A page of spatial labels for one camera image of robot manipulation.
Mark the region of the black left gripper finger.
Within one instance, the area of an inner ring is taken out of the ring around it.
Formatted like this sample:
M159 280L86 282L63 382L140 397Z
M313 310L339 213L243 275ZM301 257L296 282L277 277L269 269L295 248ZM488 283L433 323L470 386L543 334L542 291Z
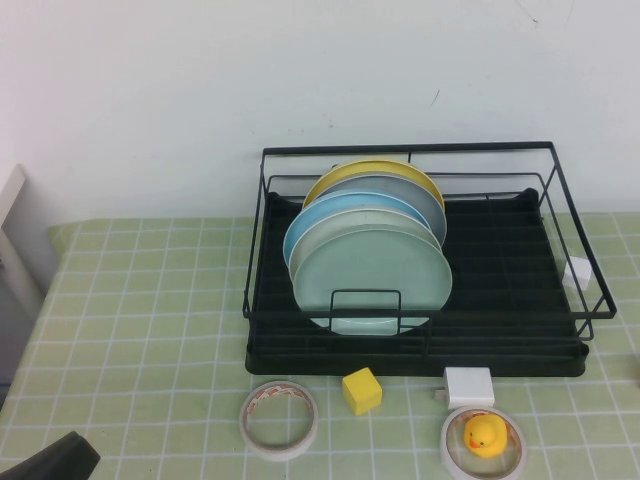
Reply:
M1 480L84 480L101 460L94 447L71 431L35 455L1 473Z

